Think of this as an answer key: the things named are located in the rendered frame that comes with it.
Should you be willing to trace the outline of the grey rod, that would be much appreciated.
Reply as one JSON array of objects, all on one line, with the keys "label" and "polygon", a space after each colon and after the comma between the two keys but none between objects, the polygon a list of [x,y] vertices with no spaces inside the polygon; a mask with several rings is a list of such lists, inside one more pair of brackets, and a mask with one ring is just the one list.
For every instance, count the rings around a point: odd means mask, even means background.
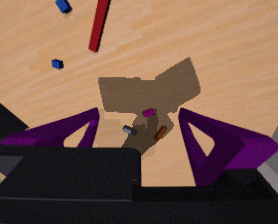
[{"label": "grey rod", "polygon": [[127,125],[125,125],[125,126],[123,127],[123,131],[126,132],[126,133],[128,133],[128,134],[131,134],[131,135],[133,135],[133,136],[135,136],[135,135],[137,134],[137,130],[136,130],[136,129],[131,128],[131,127],[127,126]]}]

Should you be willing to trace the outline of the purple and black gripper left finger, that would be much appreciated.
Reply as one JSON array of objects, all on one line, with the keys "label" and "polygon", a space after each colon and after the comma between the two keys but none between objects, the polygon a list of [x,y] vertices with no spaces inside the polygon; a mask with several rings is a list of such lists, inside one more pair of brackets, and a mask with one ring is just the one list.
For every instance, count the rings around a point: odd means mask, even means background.
[{"label": "purple and black gripper left finger", "polygon": [[47,123],[5,138],[0,145],[31,145],[32,147],[64,147],[64,140],[89,123],[77,147],[92,147],[99,124],[98,108]]}]

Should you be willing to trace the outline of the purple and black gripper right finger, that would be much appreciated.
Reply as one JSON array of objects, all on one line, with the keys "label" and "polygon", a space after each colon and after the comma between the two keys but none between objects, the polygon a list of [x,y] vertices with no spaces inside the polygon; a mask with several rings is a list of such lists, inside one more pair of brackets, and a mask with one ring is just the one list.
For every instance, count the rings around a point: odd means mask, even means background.
[{"label": "purple and black gripper right finger", "polygon": [[[180,108],[179,125],[196,186],[211,186],[228,169],[257,169],[278,151],[267,135]],[[208,156],[189,123],[214,140]]]}]

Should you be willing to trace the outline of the red rod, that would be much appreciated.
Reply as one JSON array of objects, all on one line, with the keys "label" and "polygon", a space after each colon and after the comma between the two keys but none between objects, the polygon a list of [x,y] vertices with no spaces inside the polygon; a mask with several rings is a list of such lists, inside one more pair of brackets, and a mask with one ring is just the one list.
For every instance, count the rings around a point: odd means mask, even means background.
[{"label": "red rod", "polygon": [[89,50],[98,52],[109,5],[111,0],[98,0],[95,18],[93,22]]}]

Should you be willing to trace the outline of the orange rod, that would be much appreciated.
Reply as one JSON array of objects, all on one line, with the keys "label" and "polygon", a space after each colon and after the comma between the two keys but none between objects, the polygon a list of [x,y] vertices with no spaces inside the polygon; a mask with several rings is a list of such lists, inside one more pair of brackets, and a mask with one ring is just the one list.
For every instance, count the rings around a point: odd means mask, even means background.
[{"label": "orange rod", "polygon": [[154,135],[154,140],[158,141],[163,134],[167,131],[167,126],[162,125],[161,128],[157,131],[157,133]]}]

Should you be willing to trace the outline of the small blue block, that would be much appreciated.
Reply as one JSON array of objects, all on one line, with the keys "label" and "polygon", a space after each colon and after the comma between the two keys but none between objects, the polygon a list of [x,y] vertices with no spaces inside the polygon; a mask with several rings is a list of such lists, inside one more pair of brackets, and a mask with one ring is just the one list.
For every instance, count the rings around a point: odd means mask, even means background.
[{"label": "small blue block", "polygon": [[54,59],[54,60],[51,60],[51,61],[52,61],[52,67],[53,68],[56,68],[56,69],[63,68],[63,61],[58,60],[58,59]]},{"label": "small blue block", "polygon": [[67,0],[56,0],[55,3],[62,13],[67,14],[72,10],[72,7]]}]

